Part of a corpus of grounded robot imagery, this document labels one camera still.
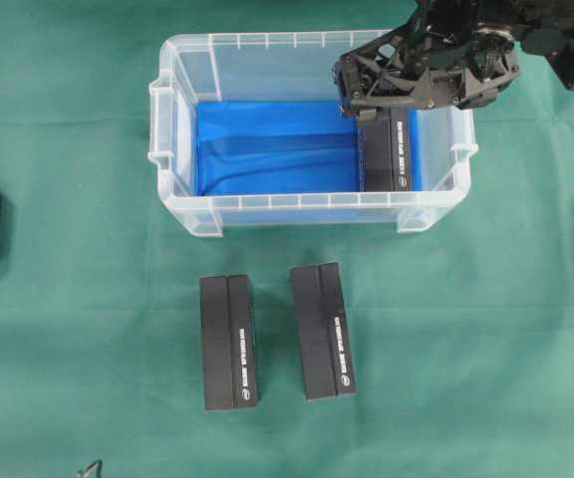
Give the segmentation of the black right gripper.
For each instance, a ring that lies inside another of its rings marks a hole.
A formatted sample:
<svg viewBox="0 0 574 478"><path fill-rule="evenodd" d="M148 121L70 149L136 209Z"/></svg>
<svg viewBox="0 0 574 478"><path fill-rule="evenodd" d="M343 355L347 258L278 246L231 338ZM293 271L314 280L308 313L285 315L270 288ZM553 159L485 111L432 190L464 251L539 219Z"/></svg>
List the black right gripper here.
<svg viewBox="0 0 574 478"><path fill-rule="evenodd" d="M493 103L519 76L504 1L421 1L401 27L340 56L334 66L344 116L386 109L470 110Z"/></svg>

